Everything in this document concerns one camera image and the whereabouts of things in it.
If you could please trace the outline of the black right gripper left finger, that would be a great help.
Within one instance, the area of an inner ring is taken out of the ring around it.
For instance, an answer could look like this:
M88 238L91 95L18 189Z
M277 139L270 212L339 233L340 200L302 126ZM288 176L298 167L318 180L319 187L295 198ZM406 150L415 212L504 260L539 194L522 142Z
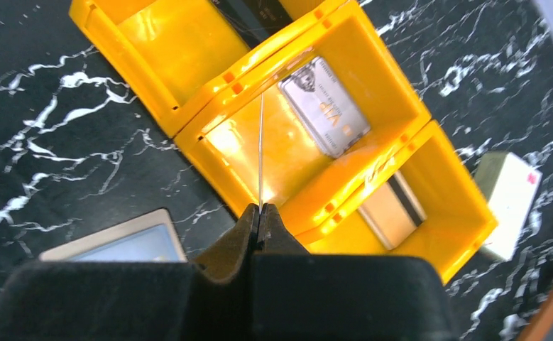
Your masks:
M250 204L189 262L35 261L0 291L0 340L247 340Z

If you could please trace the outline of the beige leather card holder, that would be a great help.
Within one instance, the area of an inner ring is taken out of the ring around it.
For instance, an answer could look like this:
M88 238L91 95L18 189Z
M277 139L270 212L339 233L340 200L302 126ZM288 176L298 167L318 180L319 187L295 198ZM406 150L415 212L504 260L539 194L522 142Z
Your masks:
M169 212L162 208L40 254L41 261L186 262Z

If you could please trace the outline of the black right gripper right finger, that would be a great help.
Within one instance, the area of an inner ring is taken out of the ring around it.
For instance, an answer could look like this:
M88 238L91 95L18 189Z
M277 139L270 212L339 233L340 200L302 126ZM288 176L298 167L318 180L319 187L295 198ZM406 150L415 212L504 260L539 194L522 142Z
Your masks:
M252 257L254 340L457 340L439 274L413 256L309 254L266 204Z

